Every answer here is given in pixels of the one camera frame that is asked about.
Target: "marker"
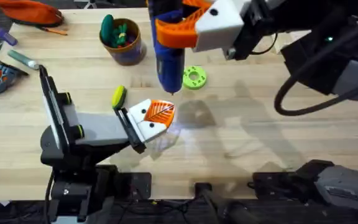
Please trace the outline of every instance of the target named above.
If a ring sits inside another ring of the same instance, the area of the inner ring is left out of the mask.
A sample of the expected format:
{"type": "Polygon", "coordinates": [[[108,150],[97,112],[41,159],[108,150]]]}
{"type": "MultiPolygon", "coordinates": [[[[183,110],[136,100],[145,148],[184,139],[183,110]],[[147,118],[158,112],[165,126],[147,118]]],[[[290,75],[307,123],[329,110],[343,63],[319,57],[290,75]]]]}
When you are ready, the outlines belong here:
{"type": "Polygon", "coordinates": [[[35,60],[32,60],[32,59],[20,54],[19,52],[16,52],[15,50],[10,50],[10,51],[8,51],[7,54],[9,56],[11,56],[13,59],[17,60],[18,62],[28,66],[29,68],[32,68],[34,70],[39,69],[39,64],[35,60]]]}
{"type": "Polygon", "coordinates": [[[14,38],[11,34],[6,32],[4,29],[0,28],[0,38],[5,40],[9,45],[15,46],[17,44],[16,38],[14,38]]]}

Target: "green ring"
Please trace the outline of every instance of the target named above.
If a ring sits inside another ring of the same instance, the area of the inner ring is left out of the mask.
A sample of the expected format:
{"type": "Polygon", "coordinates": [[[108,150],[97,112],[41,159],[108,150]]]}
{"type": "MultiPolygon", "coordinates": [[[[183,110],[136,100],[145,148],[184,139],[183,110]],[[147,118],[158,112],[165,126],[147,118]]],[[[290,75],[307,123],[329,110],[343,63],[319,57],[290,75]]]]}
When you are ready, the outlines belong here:
{"type": "Polygon", "coordinates": [[[189,66],[185,68],[183,72],[183,85],[191,90],[199,90],[202,88],[206,83],[206,73],[205,71],[199,66],[189,66]],[[197,73],[198,78],[196,80],[192,80],[190,78],[191,73],[197,73]]]}

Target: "orange pouch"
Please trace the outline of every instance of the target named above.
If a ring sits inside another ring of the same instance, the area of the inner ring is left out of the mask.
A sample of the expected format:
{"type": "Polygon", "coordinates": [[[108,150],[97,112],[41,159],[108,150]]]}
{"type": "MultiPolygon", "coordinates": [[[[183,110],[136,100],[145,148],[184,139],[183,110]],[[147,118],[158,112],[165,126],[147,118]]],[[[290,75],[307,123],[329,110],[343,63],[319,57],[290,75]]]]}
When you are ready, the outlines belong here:
{"type": "Polygon", "coordinates": [[[0,8],[13,22],[30,26],[56,27],[63,23],[62,13],[31,0],[0,0],[0,8]]]}

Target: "orange leaf design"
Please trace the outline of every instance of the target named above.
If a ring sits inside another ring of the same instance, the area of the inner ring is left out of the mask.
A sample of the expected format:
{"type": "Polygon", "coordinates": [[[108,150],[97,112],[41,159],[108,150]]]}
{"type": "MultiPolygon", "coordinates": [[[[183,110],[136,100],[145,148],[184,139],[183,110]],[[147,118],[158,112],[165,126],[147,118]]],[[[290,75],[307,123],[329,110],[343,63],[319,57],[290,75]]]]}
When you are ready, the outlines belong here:
{"type": "Polygon", "coordinates": [[[146,112],[145,121],[158,122],[169,127],[173,121],[175,107],[172,103],[160,100],[152,100],[152,104],[146,112]]]}

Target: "cable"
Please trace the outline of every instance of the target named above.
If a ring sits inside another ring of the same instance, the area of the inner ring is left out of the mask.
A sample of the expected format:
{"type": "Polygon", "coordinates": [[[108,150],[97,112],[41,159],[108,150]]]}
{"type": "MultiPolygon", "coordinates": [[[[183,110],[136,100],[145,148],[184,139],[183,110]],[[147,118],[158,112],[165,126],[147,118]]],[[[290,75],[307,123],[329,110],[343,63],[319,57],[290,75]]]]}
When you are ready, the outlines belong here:
{"type": "Polygon", "coordinates": [[[358,95],[358,87],[348,91],[347,93],[338,96],[337,98],[328,100],[326,102],[320,103],[318,105],[310,106],[304,109],[300,110],[286,110],[282,107],[282,102],[285,97],[285,95],[289,92],[289,90],[294,86],[294,84],[299,80],[299,78],[307,71],[309,70],[315,63],[322,60],[327,55],[333,53],[338,48],[342,47],[344,44],[352,40],[353,38],[358,36],[358,26],[348,32],[346,35],[342,36],[337,41],[334,41],[332,44],[325,47],[323,50],[318,52],[314,57],[309,59],[304,65],[302,65],[301,68],[299,68],[292,76],[289,77],[289,79],[281,86],[279,89],[275,99],[274,99],[274,108],[276,111],[284,116],[299,116],[304,115],[308,113],[313,113],[319,110],[323,110],[325,108],[328,108],[332,105],[338,104],[344,100],[347,100],[349,98],[355,97],[358,95]]]}
{"type": "Polygon", "coordinates": [[[277,38],[278,38],[278,33],[276,33],[276,36],[274,37],[273,43],[268,49],[266,49],[264,51],[261,51],[261,52],[253,52],[252,51],[250,53],[250,55],[262,55],[262,54],[265,54],[265,53],[269,52],[274,47],[274,45],[276,44],[277,38]]]}
{"type": "Polygon", "coordinates": [[[190,221],[189,221],[189,219],[187,219],[185,212],[182,212],[181,215],[182,215],[183,220],[185,221],[186,224],[191,224],[190,221]]]}
{"type": "Polygon", "coordinates": [[[139,212],[139,211],[132,210],[132,209],[130,209],[130,208],[128,208],[127,211],[128,211],[129,213],[134,214],[134,215],[164,215],[164,214],[166,214],[166,213],[168,213],[168,212],[172,212],[172,211],[174,211],[174,210],[177,210],[177,211],[179,211],[179,212],[185,212],[185,211],[183,211],[183,210],[180,210],[180,208],[182,208],[183,206],[189,205],[191,202],[193,202],[193,201],[195,201],[195,200],[196,200],[196,198],[191,199],[191,200],[187,200],[186,202],[182,203],[182,204],[179,205],[179,206],[176,206],[176,207],[172,206],[172,207],[170,207],[170,209],[167,209],[167,210],[162,211],[162,212],[139,212]]]}
{"type": "Polygon", "coordinates": [[[202,193],[202,196],[204,198],[204,201],[208,204],[209,208],[211,209],[212,214],[214,214],[214,219],[215,219],[215,224],[219,224],[219,218],[218,218],[218,214],[217,211],[214,207],[214,205],[212,204],[212,201],[208,198],[208,196],[204,193],[202,193]]]}
{"type": "Polygon", "coordinates": [[[50,189],[52,188],[52,182],[53,182],[53,170],[50,173],[47,190],[45,191],[45,203],[44,203],[44,220],[45,224],[50,224],[49,216],[48,216],[48,209],[49,209],[49,195],[50,195],[50,189]]]}
{"type": "Polygon", "coordinates": [[[128,208],[129,208],[133,203],[134,203],[134,201],[132,201],[132,202],[124,209],[124,211],[122,211],[122,214],[121,214],[121,216],[119,217],[117,224],[120,224],[120,223],[121,223],[122,219],[124,218],[125,213],[127,212],[128,208]]]}

